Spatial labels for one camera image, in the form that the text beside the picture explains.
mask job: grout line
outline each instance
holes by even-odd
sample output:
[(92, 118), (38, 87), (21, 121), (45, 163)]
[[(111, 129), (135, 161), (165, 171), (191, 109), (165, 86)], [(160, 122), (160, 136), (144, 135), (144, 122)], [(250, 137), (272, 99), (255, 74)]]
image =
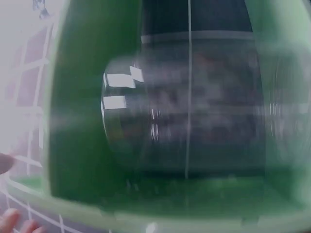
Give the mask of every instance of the grout line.
[(71, 228), (71, 227), (67, 227), (64, 225), (64, 229), (67, 231), (67, 232), (71, 232), (71, 233), (82, 233), (81, 231), (78, 231), (74, 228)]
[[(21, 55), (21, 60), (20, 60), (20, 66), (22, 67), (25, 63), (25, 57), (26, 57), (26, 51), (27, 51), (27, 43), (26, 42), (23, 47), (22, 47), (22, 55)], [(21, 75), (22, 75), (22, 71), (20, 70), (18, 72), (18, 79), (17, 79), (17, 83), (16, 83), (16, 87), (15, 87), (15, 93), (14, 93), (14, 97), (13, 97), (13, 103), (15, 104), (15, 106), (17, 105), (17, 99), (18, 99), (18, 93), (19, 93), (19, 89), (20, 89), (20, 83), (21, 83)]]
[[(24, 208), (27, 208), (27, 205), (25, 205), (25, 204), (22, 203), (21, 201), (17, 200), (16, 198), (12, 197), (12, 196), (11, 196), (10, 194), (8, 194), (7, 192), (5, 192), (4, 194), (6, 195), (7, 198), (10, 198), (11, 200), (15, 201), (15, 202), (16, 202), (17, 204), (19, 204), (20, 206), (22, 206), (22, 207), (24, 207)], [(40, 217), (40, 218), (46, 220), (47, 222), (49, 222), (49, 223), (51, 223), (51, 224), (53, 224), (53, 225), (55, 225), (55, 226), (61, 228), (61, 223), (60, 223), (60, 222), (57, 222), (57, 221), (55, 221), (55, 220), (53, 220), (53, 219), (51, 219), (51, 218), (49, 218), (49, 217), (47, 217), (47, 216), (41, 214), (40, 212), (38, 212), (38, 211), (32, 209), (31, 207), (30, 207), (30, 212), (31, 212), (32, 214), (35, 214), (35, 215), (37, 215), (38, 217)], [(64, 230), (66, 230), (66, 231), (68, 231), (68, 232), (71, 232), (71, 233), (82, 233), (82, 232), (80, 232), (80, 231), (78, 231), (78, 230), (76, 230), (76, 229), (74, 229), (74, 228), (71, 228), (71, 227), (68, 227), (68, 226), (65, 226), (65, 225), (63, 225), (63, 228), (64, 228)]]
[(29, 218), (29, 220), (32, 220), (33, 217), (32, 217), (31, 211), (30, 211), (30, 204), (29, 204), (29, 202), (27, 202), (27, 211), (28, 211), (28, 218)]
[(25, 163), (29, 163), (30, 165), (42, 167), (42, 165), (41, 165), (40, 162), (38, 162), (38, 161), (36, 161), (36, 160), (33, 160), (33, 159), (31, 159), (31, 158), (22, 156), (22, 155), (14, 156), (14, 158), (17, 159), (17, 160), (19, 160), (19, 161), (22, 161), (22, 162), (25, 162)]
[(60, 230), (61, 230), (62, 233), (65, 233), (63, 218), (62, 218), (61, 215), (58, 215), (58, 216), (59, 216)]
[[(50, 34), (51, 34), (51, 29), (52, 29), (52, 26), (49, 26), (47, 28), (47, 32), (46, 32), (46, 35), (45, 35), (44, 46), (43, 46), (43, 57), (42, 57), (42, 60), (44, 60), (46, 58), (46, 55), (47, 55), (47, 52), (48, 52), (49, 37), (50, 37)], [(44, 67), (44, 64), (41, 64), (40, 70), (39, 70), (39, 74), (38, 74), (38, 78), (37, 78), (37, 84), (36, 84), (36, 88), (35, 88), (35, 100), (33, 102), (34, 106), (38, 105), (40, 85), (41, 85), (41, 81), (42, 81), (42, 76), (44, 75), (43, 74), (43, 67)]]
[(192, 29), (191, 29), (191, 0), (188, 0), (188, 30), (189, 30), (189, 86), (188, 86), (188, 122), (187, 122), (187, 145), (186, 145), (186, 165), (185, 179), (189, 177), (189, 152), (190, 152), (190, 132), (191, 132), (191, 95), (192, 95)]
[(22, 73), (22, 72), (27, 71), (29, 69), (40, 67), (42, 65), (47, 65), (49, 63), (50, 63), (50, 61), (47, 58), (43, 58), (41, 60), (37, 60), (37, 61), (31, 62), (31, 63), (23, 64), (23, 65), (21, 65), (18, 68), (12, 69), (10, 71), (10, 75), (12, 76), (12, 75), (14, 75), (16, 73)]
[[(32, 138), (33, 138), (33, 130), (28, 132), (28, 142), (27, 142), (27, 159), (28, 159), (28, 161), (31, 160), (30, 154), (31, 154)], [(26, 163), (26, 164), (27, 164), (27, 167), (26, 167), (27, 175), (29, 176), (30, 175), (30, 164), (29, 163)]]

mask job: finger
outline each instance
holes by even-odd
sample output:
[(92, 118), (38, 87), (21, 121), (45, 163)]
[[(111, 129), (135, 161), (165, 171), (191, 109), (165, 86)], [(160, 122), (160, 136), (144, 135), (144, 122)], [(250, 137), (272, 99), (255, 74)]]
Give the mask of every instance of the finger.
[(0, 153), (0, 174), (11, 169), (14, 164), (14, 158), (7, 154)]
[(44, 233), (45, 232), (45, 229), (43, 227), (39, 227), (38, 229), (35, 229), (33, 231), (33, 233)]
[(34, 221), (26, 221), (21, 227), (20, 233), (32, 233), (39, 226)]
[(8, 209), (0, 223), (0, 233), (11, 233), (19, 219), (19, 212), (16, 209)]

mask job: green plastic container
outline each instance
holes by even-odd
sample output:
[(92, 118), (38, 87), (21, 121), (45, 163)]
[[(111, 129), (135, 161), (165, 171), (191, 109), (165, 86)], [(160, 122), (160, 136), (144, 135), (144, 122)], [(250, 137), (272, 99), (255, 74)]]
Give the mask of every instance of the green plastic container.
[[(128, 143), (120, 124), (123, 112), (105, 107), (102, 115), (102, 100), (112, 94), (120, 96), (118, 88), (109, 90), (105, 83), (109, 69), (156, 57), (153, 43), (161, 48), (170, 43), (186, 44), (187, 49), (196, 50), (198, 43), (211, 37), (225, 40), (224, 46), (228, 38), (221, 38), (219, 32), (209, 38), (200, 32), (193, 33), (193, 38), (184, 32), (168, 37), (160, 34), (153, 35), (149, 47), (145, 42), (148, 35), (143, 40), (140, 37), (141, 0), (72, 0), (62, 15), (46, 84), (45, 173), (43, 177), (8, 180), (9, 193), (76, 221), (125, 233), (287, 233), (309, 229), (311, 79), (304, 64), (311, 58), (310, 4), (246, 0), (245, 6), (253, 36), (238, 39), (235, 46), (254, 48), (258, 59), (261, 85), (257, 90), (262, 96), (257, 121), (263, 128), (257, 143), (250, 143), (247, 150), (232, 146), (225, 151), (222, 146), (190, 144), (189, 149), (185, 145), (185, 164), (147, 161), (137, 170), (142, 145), (139, 141), (133, 145), (137, 138), (145, 138), (148, 120), (139, 119), (142, 133)], [(195, 68), (195, 57), (190, 56)], [(144, 96), (145, 89), (130, 88), (122, 93)], [(294, 133), (284, 136), (279, 130), (284, 125), (293, 125), (289, 131)], [(209, 160), (213, 150), (223, 160), (217, 156)], [(197, 156), (191, 162), (192, 154), (204, 155), (205, 151), (206, 158)], [(230, 153), (238, 153), (245, 164), (239, 164)], [(254, 160), (246, 159), (249, 154)]]

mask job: tile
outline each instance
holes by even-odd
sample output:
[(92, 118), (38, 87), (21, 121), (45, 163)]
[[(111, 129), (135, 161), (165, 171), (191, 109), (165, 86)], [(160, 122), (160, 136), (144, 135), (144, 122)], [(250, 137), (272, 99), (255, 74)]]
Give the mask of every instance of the tile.
[(29, 132), (19, 135), (17, 141), (12, 146), (12, 154), (27, 157)]
[(7, 208), (6, 196), (4, 193), (0, 192), (0, 216), (3, 215)]
[(142, 34), (188, 31), (188, 0), (144, 0)]
[(21, 75), (17, 106), (33, 106), (39, 67), (24, 71)]
[(25, 56), (26, 64), (43, 58), (43, 47), (46, 34), (47, 28), (44, 28), (29, 39)]
[(13, 56), (11, 68), (16, 68), (16, 67), (20, 66), (22, 52), (23, 52), (22, 46), (20, 46), (16, 49), (14, 56)]
[(95, 228), (86, 226), (82, 223), (73, 222), (66, 218), (63, 219), (63, 222), (65, 226), (73, 228), (83, 233), (108, 233), (109, 232), (109, 230), (95, 229)]
[(20, 177), (27, 175), (27, 163), (24, 161), (16, 160), (14, 166), (10, 170), (11, 177)]
[(29, 173), (30, 175), (41, 175), (43, 173), (43, 168), (35, 165), (30, 165)]
[(32, 212), (32, 218), (35, 220), (40, 226), (43, 226), (46, 229), (46, 233), (61, 233), (60, 227), (54, 225), (53, 223), (47, 221), (46, 219), (36, 215)]
[(14, 74), (8, 78), (5, 91), (4, 91), (4, 99), (5, 100), (13, 100), (14, 94), (17, 91), (16, 90), (16, 84), (19, 80), (19, 75)]
[(9, 199), (9, 205), (10, 205), (10, 208), (14, 208), (14, 209), (18, 209), (19, 212), (20, 212), (20, 219), (15, 227), (16, 230), (20, 230), (22, 224), (29, 220), (28, 218), (28, 209), (22, 205), (20, 205), (19, 203)]
[(244, 0), (191, 0), (191, 28), (192, 31), (252, 31)]
[(48, 209), (45, 209), (45, 208), (41, 208), (39, 206), (36, 206), (32, 203), (30, 203), (30, 207), (31, 209), (43, 214), (44, 216), (50, 218), (50, 219), (53, 219), (55, 220), (56, 222), (59, 222), (59, 215), (58, 214), (55, 214), (55, 213), (52, 213), (51, 211), (49, 211)]

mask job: green bucket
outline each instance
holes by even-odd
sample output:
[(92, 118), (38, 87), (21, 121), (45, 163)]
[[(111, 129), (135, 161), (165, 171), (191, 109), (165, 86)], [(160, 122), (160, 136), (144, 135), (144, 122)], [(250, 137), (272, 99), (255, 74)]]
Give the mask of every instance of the green bucket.
[[(310, 228), (310, 4), (238, 2), (249, 25), (206, 30), (193, 23), (211, 20), (199, 0), (68, 1), (46, 84), (44, 176), (8, 180), (8, 192), (120, 232)], [(219, 80), (252, 94), (229, 86), (218, 100)]]

